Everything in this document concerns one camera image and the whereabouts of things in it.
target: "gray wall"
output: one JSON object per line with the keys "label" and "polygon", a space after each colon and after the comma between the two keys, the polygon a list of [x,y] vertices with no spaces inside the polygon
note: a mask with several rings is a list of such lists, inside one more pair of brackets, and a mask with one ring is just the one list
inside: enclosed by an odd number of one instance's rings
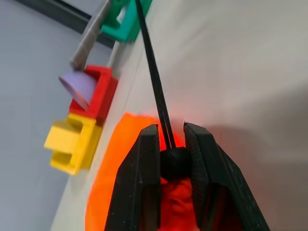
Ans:
{"label": "gray wall", "polygon": [[[0,0],[0,230],[47,231],[68,176],[49,166],[43,145],[64,119],[70,96],[57,77],[69,71],[80,35],[11,0]],[[111,50],[97,44],[93,64]]]}

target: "orange cloth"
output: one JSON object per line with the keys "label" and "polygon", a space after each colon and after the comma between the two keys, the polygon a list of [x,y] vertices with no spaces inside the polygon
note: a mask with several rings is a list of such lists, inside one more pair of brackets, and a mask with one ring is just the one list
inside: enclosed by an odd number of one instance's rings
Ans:
{"label": "orange cloth", "polygon": [[[159,121],[149,116],[126,113],[117,124],[89,195],[85,215],[86,231],[104,230],[117,170],[140,131],[153,123],[158,124]],[[174,137],[178,147],[185,145],[176,133]],[[166,149],[160,126],[159,139],[160,150]],[[189,179],[172,183],[162,180],[160,231],[196,230],[191,195]]]}

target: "yellow block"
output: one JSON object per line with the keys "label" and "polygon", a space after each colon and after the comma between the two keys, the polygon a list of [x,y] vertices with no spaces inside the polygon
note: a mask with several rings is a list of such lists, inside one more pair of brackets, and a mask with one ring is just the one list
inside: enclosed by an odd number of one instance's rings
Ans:
{"label": "yellow block", "polygon": [[71,175],[89,169],[101,132],[96,120],[73,113],[55,122],[44,145],[53,150],[50,165]]}

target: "red block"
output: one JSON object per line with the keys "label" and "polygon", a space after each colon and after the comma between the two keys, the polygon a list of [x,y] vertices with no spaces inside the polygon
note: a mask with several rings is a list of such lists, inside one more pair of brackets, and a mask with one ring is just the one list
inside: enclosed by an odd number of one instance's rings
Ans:
{"label": "red block", "polygon": [[89,108],[84,110],[73,99],[69,107],[69,112],[96,119],[97,123],[102,126],[107,117],[116,90],[117,79],[112,77],[111,68],[103,66],[88,65],[85,73],[97,80],[96,89],[89,104]]}

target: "plastic block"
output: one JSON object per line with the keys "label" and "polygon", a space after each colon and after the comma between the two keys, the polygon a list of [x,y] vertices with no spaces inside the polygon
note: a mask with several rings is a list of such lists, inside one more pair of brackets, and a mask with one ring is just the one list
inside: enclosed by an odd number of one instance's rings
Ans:
{"label": "plastic block", "polygon": [[55,122],[44,145],[53,150],[50,165],[71,175],[89,169],[101,132],[96,120],[73,113]]}
{"label": "plastic block", "polygon": [[97,85],[87,110],[72,100],[69,112],[97,120],[99,126],[105,121],[112,98],[114,96],[117,79],[112,77],[112,69],[102,66],[88,65],[85,73],[97,80]]}
{"label": "plastic block", "polygon": [[[152,0],[141,0],[144,15],[148,13],[151,3]],[[116,18],[123,7],[127,10],[122,23],[119,23]],[[139,30],[135,0],[114,1],[109,16],[102,26],[102,32],[119,42],[130,42],[136,40]]]}

